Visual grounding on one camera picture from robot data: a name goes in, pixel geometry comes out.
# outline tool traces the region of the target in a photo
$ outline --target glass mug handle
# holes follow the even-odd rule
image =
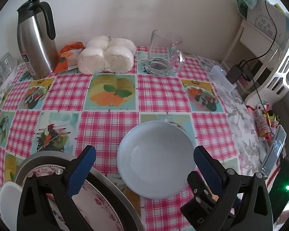
[[[174,69],[175,73],[179,72],[185,64],[185,56],[183,55],[182,51],[177,50],[176,52],[178,53],[180,64],[177,68]]]

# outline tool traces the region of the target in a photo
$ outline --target power adapter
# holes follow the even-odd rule
[[[226,78],[231,84],[234,84],[243,75],[243,69],[233,65],[229,72],[226,74]]]

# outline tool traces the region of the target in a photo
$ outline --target screw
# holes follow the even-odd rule
[[[201,217],[197,222],[198,222],[199,224],[201,224],[201,223],[204,222],[204,219]]]
[[[195,200],[196,202],[201,203],[201,199],[198,196],[195,197]]]
[[[33,176],[33,172],[32,171],[28,172],[27,177],[31,178],[32,176]]]
[[[59,168],[55,171],[56,175],[61,175],[63,173],[63,169]]]
[[[230,175],[234,175],[234,170],[232,168],[227,169],[227,173]]]
[[[261,178],[262,178],[262,174],[259,173],[259,172],[257,172],[257,173],[256,173],[256,177],[259,178],[259,179],[261,179]]]

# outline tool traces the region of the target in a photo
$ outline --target tablecloth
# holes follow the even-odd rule
[[[25,65],[19,65],[0,104],[0,189],[29,155],[59,150],[78,156],[90,144],[97,151],[94,167],[130,199],[147,231],[187,230],[180,207],[193,196],[189,187],[152,200],[129,190],[118,174],[120,141],[150,120],[178,126],[226,168],[256,172],[253,119],[236,90],[228,93],[210,77],[218,63],[187,55],[179,73],[161,78],[144,70],[146,51],[137,47],[135,65],[126,74],[83,75],[74,69],[33,81]]]

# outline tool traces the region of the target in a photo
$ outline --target glass mug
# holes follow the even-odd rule
[[[7,76],[12,72],[14,68],[14,60],[11,57],[11,55],[6,53],[2,58],[1,58],[1,64],[2,64],[2,69],[6,72]]]
[[[179,72],[185,63],[185,57],[179,50],[182,42],[182,37],[175,33],[154,30],[145,70],[161,77]]]

